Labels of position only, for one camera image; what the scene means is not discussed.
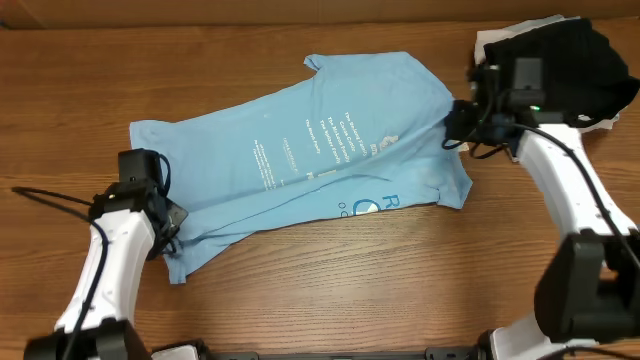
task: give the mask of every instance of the folded fabric pile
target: folded fabric pile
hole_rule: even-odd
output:
[[[518,57],[543,60],[545,110],[564,112],[583,132],[611,129],[640,88],[609,40],[587,19],[556,15],[478,32],[476,64],[486,61],[512,74]],[[503,77],[502,88],[510,88],[509,81]]]
[[[316,75],[275,94],[178,123],[131,124],[133,148],[167,156],[169,197],[190,212],[165,256],[172,283],[256,231],[462,207],[471,180],[440,146],[453,98],[419,61],[398,52],[305,64]]]

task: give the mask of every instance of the wooden tabletop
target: wooden tabletop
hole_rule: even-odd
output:
[[[0,358],[49,333],[68,304],[88,226],[10,192],[91,199],[116,181],[129,123],[179,121],[307,79],[308,54],[404,50],[459,98],[475,32],[506,23],[186,27],[0,32]],[[596,21],[640,76],[640,22]],[[640,219],[640,100],[585,136],[602,181]],[[148,347],[203,338],[217,351],[423,350],[472,344],[532,310],[558,233],[506,156],[463,163],[460,211],[416,206],[250,236],[170,286],[145,265],[135,325]],[[616,345],[640,353],[640,341]]]

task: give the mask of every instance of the black cloth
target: black cloth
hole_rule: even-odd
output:
[[[545,111],[564,112],[572,125],[591,126],[629,105],[640,81],[609,40],[588,19],[567,20],[484,46],[487,62],[500,66],[500,88],[513,85],[515,59],[542,58]],[[593,121],[577,121],[587,115]]]

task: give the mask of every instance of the wood grain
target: wood grain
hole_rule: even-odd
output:
[[[640,23],[597,21],[640,75]],[[506,23],[188,27],[0,33],[0,355],[51,331],[87,252],[87,226],[19,198],[26,185],[89,199],[117,179],[128,125],[178,121],[312,76],[312,53],[404,50],[460,98],[475,32]],[[640,102],[585,137],[618,205],[640,219]],[[505,156],[463,157],[461,211],[435,206],[253,235],[169,286],[146,264],[136,327],[149,347],[201,337],[218,351],[423,350],[473,343],[532,309],[558,234]],[[640,342],[614,348],[640,353]]]

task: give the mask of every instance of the light blue cloth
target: light blue cloth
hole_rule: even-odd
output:
[[[133,148],[169,159],[169,197],[190,213],[178,253],[165,256],[171,283],[256,231],[462,207],[471,180],[440,146],[453,98],[431,72],[404,52],[305,64],[316,75],[275,94],[178,123],[131,124]]]

